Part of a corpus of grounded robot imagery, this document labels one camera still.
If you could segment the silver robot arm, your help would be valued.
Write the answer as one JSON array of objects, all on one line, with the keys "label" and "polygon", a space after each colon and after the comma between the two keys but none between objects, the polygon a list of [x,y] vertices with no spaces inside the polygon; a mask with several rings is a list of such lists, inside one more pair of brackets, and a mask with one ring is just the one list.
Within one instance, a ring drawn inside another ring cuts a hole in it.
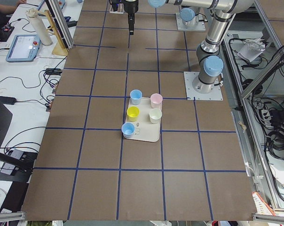
[{"label": "silver robot arm", "polygon": [[220,43],[237,13],[244,12],[253,0],[149,0],[149,5],[159,8],[164,4],[215,9],[214,18],[206,38],[197,48],[200,72],[192,82],[193,89],[199,93],[210,93],[215,80],[223,70],[223,61],[217,56]]},{"label": "silver robot arm", "polygon": [[196,25],[199,21],[199,7],[182,7],[180,10],[180,18],[185,26]]}]

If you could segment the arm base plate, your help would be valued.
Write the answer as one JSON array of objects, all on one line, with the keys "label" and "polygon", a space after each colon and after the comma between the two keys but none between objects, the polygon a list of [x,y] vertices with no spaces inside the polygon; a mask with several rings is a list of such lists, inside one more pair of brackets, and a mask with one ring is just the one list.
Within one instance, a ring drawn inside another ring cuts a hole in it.
[{"label": "arm base plate", "polygon": [[205,22],[202,15],[195,16],[190,22],[184,22],[180,17],[180,13],[175,15],[178,31],[205,32]]},{"label": "arm base plate", "polygon": [[198,77],[199,72],[184,72],[186,96],[188,100],[223,101],[218,78],[213,84],[203,84]]}]

